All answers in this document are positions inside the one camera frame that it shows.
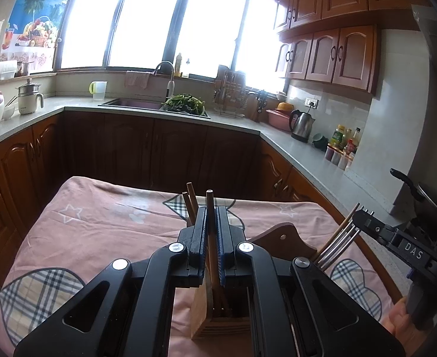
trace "pot handle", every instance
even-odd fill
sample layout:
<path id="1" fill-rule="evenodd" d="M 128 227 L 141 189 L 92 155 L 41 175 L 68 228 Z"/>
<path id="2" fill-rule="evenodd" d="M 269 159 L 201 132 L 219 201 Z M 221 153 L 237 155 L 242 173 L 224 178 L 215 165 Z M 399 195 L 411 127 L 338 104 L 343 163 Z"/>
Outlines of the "pot handle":
<path id="1" fill-rule="evenodd" d="M 301 114 L 301 113 L 302 113 L 302 111 L 299 111 L 299 110 L 293 110 L 293 111 L 291 112 L 291 114 L 289 114 L 289 130 L 290 130 L 290 131 L 293 131 L 293 128 L 294 128 L 294 125 L 291 126 L 291 121 L 293 121 L 293 115 L 294 115 L 294 114 Z"/>
<path id="2" fill-rule="evenodd" d="M 408 188 L 410 188 L 410 193 L 412 193 L 412 196 L 415 200 L 420 202 L 423 202 L 425 200 L 425 197 L 420 194 L 420 192 L 415 187 L 413 181 L 409 179 L 407 175 L 404 175 L 399 170 L 393 168 L 390 169 L 390 174 L 393 175 L 396 179 L 399 179 L 408 185 Z"/>
<path id="3" fill-rule="evenodd" d="M 38 97 L 40 97 L 40 107 L 43 108 L 43 106 L 44 106 L 44 103 L 43 103 L 43 94 L 37 94 L 37 100 L 38 100 Z"/>

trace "plastic pitcher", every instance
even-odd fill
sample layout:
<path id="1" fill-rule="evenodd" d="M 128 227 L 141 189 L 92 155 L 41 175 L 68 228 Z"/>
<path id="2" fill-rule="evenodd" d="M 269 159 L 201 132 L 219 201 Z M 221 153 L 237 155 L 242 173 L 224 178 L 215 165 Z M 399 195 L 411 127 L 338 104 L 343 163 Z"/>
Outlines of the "plastic pitcher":
<path id="1" fill-rule="evenodd" d="M 107 82 L 92 82 L 89 85 L 89 93 L 93 94 L 94 100 L 104 100 Z"/>

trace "power outlet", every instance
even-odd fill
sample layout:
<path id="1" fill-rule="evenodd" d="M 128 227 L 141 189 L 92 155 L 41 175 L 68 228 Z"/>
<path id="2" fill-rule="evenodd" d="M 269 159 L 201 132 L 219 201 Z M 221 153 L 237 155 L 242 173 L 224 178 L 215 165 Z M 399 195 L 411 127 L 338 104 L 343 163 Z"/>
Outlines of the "power outlet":
<path id="1" fill-rule="evenodd" d="M 318 102 L 319 102 L 319 99 L 306 98 L 305 106 L 310 107 L 310 108 L 317 108 Z"/>

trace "sink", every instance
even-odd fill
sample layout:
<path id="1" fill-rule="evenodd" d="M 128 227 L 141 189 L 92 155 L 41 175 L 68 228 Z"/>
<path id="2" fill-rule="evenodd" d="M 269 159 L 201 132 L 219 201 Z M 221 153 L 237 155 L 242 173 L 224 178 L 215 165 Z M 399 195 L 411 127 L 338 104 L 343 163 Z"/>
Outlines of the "sink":
<path id="1" fill-rule="evenodd" d="M 166 111 L 162 108 L 161 102 L 149 102 L 141 99 L 129 99 L 129 98 L 116 98 L 109 102 L 99 104 L 98 106 L 102 107 L 122 107 L 122 108 L 138 108 L 143 110 L 153 110 L 153 111 L 165 111 L 167 113 L 174 113 L 173 111 Z M 205 113 L 205 115 L 195 115 L 189 113 L 174 113 L 174 114 L 184 114 L 189 116 L 196 116 L 199 118 L 208 118 L 210 117 Z"/>

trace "green vegetable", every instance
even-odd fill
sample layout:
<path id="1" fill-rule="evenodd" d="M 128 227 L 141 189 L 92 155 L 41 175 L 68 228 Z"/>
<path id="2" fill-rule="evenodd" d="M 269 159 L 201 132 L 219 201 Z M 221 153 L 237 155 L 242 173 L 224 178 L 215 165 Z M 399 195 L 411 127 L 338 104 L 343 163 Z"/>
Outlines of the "green vegetable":
<path id="1" fill-rule="evenodd" d="M 194 115 L 205 114 L 205 102 L 194 98 L 190 94 L 174 95 L 169 98 L 164 105 L 164 110 L 176 113 L 188 113 Z"/>

